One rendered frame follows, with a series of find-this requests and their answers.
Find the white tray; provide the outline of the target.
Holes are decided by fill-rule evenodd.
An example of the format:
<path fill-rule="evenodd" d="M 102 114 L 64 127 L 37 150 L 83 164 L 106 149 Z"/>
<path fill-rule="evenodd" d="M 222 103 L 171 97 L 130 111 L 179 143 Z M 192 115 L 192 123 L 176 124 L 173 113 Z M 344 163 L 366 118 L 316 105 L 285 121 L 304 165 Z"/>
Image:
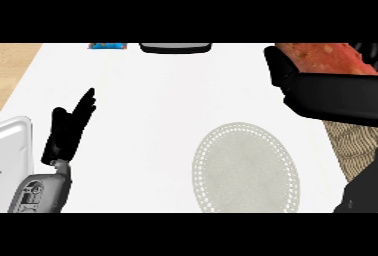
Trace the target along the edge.
<path fill-rule="evenodd" d="M 33 174 L 31 120 L 18 116 L 0 122 L 0 213 L 6 213 L 13 194 Z"/>

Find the grey oval placemat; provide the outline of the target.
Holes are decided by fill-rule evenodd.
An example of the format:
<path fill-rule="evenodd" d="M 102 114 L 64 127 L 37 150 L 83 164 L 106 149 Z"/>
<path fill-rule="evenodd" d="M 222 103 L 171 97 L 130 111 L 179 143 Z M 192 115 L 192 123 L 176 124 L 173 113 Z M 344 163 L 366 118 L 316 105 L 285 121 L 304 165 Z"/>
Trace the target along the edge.
<path fill-rule="evenodd" d="M 291 155 L 258 126 L 230 123 L 202 139 L 192 184 L 204 212 L 295 213 L 300 179 Z"/>

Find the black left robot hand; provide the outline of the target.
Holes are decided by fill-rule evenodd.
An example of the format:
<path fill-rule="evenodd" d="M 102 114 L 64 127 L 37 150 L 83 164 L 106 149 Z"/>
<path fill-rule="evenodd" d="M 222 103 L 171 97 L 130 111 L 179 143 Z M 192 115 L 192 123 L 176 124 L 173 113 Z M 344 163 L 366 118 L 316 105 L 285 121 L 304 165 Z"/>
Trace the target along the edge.
<path fill-rule="evenodd" d="M 56 160 L 72 160 L 84 128 L 96 110 L 95 103 L 95 89 L 90 88 L 72 112 L 62 107 L 53 109 L 50 135 L 41 156 L 43 164 L 50 165 Z"/>

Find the orange-red sweet potato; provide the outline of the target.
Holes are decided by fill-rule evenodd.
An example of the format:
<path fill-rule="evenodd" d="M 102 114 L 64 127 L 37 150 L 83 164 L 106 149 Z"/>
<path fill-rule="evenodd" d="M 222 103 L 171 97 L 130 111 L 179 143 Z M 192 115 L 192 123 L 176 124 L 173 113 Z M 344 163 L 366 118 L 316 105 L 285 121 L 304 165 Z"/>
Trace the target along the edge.
<path fill-rule="evenodd" d="M 276 43 L 298 70 L 304 73 L 377 75 L 371 64 L 349 43 Z"/>

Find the tan wicker basket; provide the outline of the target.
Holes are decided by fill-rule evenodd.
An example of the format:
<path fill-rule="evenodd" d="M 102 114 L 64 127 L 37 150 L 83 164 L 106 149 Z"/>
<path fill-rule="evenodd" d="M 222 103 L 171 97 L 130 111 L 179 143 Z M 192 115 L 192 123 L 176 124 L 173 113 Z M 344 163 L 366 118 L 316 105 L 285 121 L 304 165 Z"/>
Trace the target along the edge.
<path fill-rule="evenodd" d="M 323 122 L 332 150 L 347 181 L 351 181 L 375 159 L 378 128 Z"/>

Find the blue packet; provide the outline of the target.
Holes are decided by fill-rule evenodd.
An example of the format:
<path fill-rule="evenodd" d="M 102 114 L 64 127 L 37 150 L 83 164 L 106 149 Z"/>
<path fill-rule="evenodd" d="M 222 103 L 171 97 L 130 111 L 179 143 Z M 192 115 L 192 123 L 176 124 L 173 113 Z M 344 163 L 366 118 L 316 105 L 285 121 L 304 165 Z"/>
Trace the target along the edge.
<path fill-rule="evenodd" d="M 89 49 L 127 49 L 127 43 L 90 43 Z"/>

